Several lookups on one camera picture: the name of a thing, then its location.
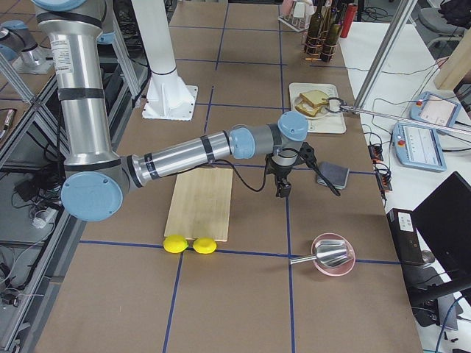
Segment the scoop handle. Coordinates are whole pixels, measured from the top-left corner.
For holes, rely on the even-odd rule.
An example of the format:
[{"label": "scoop handle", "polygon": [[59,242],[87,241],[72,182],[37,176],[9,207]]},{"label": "scoop handle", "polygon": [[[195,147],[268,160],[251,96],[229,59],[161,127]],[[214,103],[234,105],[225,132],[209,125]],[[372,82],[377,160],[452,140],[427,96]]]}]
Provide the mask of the scoop handle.
[{"label": "scoop handle", "polygon": [[305,261],[315,260],[316,258],[317,258],[316,255],[295,257],[294,259],[289,259],[289,263],[290,265],[294,265],[295,263],[304,263]]}]

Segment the gray chair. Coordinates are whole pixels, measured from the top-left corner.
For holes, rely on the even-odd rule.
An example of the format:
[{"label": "gray chair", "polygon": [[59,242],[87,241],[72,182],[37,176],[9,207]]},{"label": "gray chair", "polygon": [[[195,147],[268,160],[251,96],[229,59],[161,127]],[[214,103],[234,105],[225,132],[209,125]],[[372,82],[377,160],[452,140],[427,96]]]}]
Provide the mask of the gray chair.
[{"label": "gray chair", "polygon": [[460,41],[463,38],[465,28],[447,24],[447,20],[445,20],[442,17],[442,14],[439,13],[439,9],[434,7],[427,7],[425,9],[419,10],[419,21],[430,31],[439,35],[438,38],[428,42],[428,48],[430,48],[433,44],[444,40]]}]

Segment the blue joint cap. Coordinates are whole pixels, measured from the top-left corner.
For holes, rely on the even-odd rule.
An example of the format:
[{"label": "blue joint cap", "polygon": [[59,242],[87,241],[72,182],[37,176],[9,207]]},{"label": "blue joint cap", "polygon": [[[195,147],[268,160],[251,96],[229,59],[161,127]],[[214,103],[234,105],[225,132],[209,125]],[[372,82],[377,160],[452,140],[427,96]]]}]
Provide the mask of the blue joint cap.
[{"label": "blue joint cap", "polygon": [[83,171],[67,178],[60,193],[65,209],[83,221],[102,221],[123,202],[123,192],[110,177]]},{"label": "blue joint cap", "polygon": [[98,37],[96,42],[98,44],[111,44],[115,40],[115,32],[103,33]]},{"label": "blue joint cap", "polygon": [[69,11],[78,8],[87,0],[32,0],[37,5],[48,11]]},{"label": "blue joint cap", "polygon": [[230,151],[237,160],[252,158],[255,154],[255,139],[245,127],[232,130],[229,133]]},{"label": "blue joint cap", "polygon": [[6,21],[1,25],[5,27],[6,29],[28,29],[28,26],[24,24],[23,21],[20,21],[20,20]]},{"label": "blue joint cap", "polygon": [[308,136],[308,121],[298,112],[286,112],[278,120],[278,129],[290,140],[303,142]]},{"label": "blue joint cap", "polygon": [[8,61],[12,61],[18,57],[18,54],[15,53],[15,51],[8,46],[3,46],[0,44],[0,53],[3,54],[5,59]]}]

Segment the white tray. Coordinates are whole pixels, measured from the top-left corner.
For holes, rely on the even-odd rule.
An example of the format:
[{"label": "white tray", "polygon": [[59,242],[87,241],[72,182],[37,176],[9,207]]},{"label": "white tray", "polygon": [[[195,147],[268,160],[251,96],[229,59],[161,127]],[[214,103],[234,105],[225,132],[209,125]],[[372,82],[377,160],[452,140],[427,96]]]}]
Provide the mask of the white tray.
[{"label": "white tray", "polygon": [[[295,101],[299,98],[300,93],[308,92],[310,90],[321,90],[329,97],[338,97],[337,88],[331,84],[317,84],[317,83],[299,83],[293,82],[289,85],[289,101],[291,103],[291,110],[296,111]],[[331,110],[339,109],[339,101],[330,101]],[[311,118],[306,116],[309,123],[308,132],[318,134],[343,134],[347,131],[345,126],[343,113],[329,113],[324,110],[320,112],[317,117]]]}]

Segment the wooden cutting board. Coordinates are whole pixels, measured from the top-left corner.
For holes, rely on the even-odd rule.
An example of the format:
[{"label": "wooden cutting board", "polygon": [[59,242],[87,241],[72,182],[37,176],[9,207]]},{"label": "wooden cutting board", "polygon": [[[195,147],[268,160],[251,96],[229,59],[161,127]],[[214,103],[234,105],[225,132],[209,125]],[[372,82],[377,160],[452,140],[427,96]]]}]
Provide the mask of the wooden cutting board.
[{"label": "wooden cutting board", "polygon": [[164,236],[227,241],[233,170],[198,168],[177,177]]}]

